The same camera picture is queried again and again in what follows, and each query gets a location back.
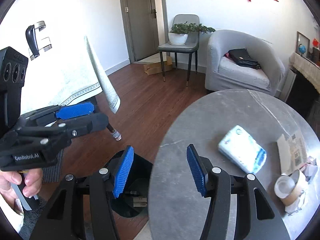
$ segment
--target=gray door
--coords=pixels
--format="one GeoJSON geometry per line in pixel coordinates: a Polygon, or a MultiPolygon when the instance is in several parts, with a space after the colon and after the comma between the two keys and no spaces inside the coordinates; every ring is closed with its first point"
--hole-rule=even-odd
{"type": "Polygon", "coordinates": [[[159,38],[155,0],[126,0],[134,59],[158,52],[159,38]]]}

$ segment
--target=gray armchair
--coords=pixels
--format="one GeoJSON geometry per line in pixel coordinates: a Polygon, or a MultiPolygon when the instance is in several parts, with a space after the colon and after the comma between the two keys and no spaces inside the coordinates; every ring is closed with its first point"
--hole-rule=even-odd
{"type": "Polygon", "coordinates": [[[259,38],[246,33],[219,30],[209,39],[205,76],[205,88],[208,90],[251,89],[274,96],[284,72],[284,65],[275,51],[259,38]],[[261,64],[261,69],[240,67],[224,57],[231,49],[244,48],[261,64]]]}

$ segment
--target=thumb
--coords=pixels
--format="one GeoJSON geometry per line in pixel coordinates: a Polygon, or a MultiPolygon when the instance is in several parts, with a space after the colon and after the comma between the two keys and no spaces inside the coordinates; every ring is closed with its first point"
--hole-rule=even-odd
{"type": "Polygon", "coordinates": [[[7,181],[20,185],[22,182],[21,175],[16,171],[0,171],[0,175],[2,175],[7,181]]]}

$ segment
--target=cardboard piece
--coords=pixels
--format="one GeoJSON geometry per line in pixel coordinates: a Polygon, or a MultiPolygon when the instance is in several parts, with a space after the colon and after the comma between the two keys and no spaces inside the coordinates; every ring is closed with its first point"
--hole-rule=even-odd
{"type": "MultiPolygon", "coordinates": [[[[161,62],[145,64],[143,65],[144,72],[148,74],[148,76],[153,74],[161,73],[161,62]]],[[[164,71],[172,70],[172,58],[167,56],[167,60],[164,62],[164,71]]]]}
{"type": "Polygon", "coordinates": [[[289,176],[307,163],[306,146],[300,130],[297,130],[287,141],[282,134],[277,140],[277,145],[282,175],[289,176]]]}

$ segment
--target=tissue pack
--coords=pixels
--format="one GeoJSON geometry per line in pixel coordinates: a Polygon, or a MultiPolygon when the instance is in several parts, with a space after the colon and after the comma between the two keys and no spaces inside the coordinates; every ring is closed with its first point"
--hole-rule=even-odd
{"type": "Polygon", "coordinates": [[[246,173],[256,174],[267,158],[266,151],[239,125],[226,134],[218,149],[246,173]]]}

